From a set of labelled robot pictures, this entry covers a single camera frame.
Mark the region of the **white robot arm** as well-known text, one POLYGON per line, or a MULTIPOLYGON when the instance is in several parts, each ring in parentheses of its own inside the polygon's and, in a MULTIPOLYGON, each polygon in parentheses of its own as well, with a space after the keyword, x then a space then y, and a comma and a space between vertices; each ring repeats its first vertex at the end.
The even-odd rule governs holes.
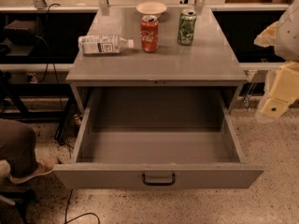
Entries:
POLYGON ((279 20, 255 38, 254 44, 273 46, 275 54, 286 61, 266 75, 255 118, 267 123, 281 117, 299 98, 299 0, 293 0, 279 20))

